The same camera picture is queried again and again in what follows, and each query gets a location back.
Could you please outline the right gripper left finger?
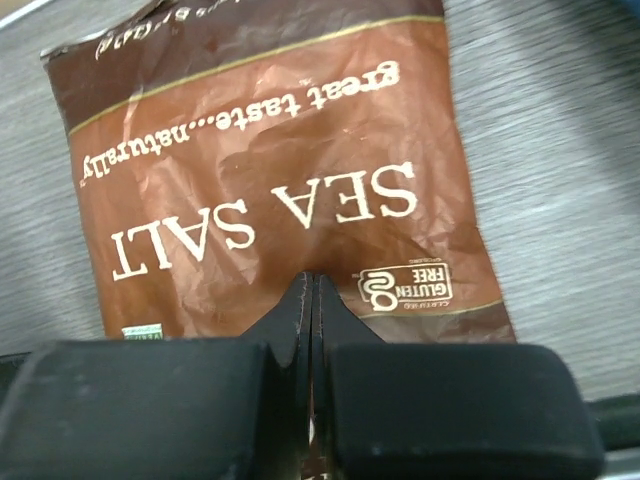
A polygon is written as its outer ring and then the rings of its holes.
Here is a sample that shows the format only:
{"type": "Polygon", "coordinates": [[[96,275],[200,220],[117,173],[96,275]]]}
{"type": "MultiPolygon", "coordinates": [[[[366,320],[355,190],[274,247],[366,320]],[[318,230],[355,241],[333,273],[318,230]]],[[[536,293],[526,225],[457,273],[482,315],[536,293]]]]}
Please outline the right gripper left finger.
{"type": "Polygon", "coordinates": [[[59,341],[1,404],[5,479],[296,479],[312,277],[233,338],[59,341]]]}

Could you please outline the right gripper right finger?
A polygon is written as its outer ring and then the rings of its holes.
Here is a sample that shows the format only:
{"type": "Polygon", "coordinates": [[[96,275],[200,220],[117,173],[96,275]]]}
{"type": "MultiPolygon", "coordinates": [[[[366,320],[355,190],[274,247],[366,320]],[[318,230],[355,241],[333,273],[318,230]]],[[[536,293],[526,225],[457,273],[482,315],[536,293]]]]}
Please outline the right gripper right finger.
{"type": "Polygon", "coordinates": [[[316,431],[333,479],[594,479],[604,446],[566,364],[531,344],[387,343],[315,278],[316,431]]]}

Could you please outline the brown Kettle sea salt bag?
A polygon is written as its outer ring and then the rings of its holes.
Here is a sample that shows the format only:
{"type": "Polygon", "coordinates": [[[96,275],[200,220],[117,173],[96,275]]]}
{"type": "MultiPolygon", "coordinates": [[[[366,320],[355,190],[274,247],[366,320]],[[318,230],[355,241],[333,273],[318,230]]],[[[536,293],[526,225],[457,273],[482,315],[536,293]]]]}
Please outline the brown Kettle sea salt bag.
{"type": "Polygon", "coordinates": [[[328,276],[392,343],[516,339],[439,1],[152,1],[42,53],[110,339],[238,336],[328,276]]]}

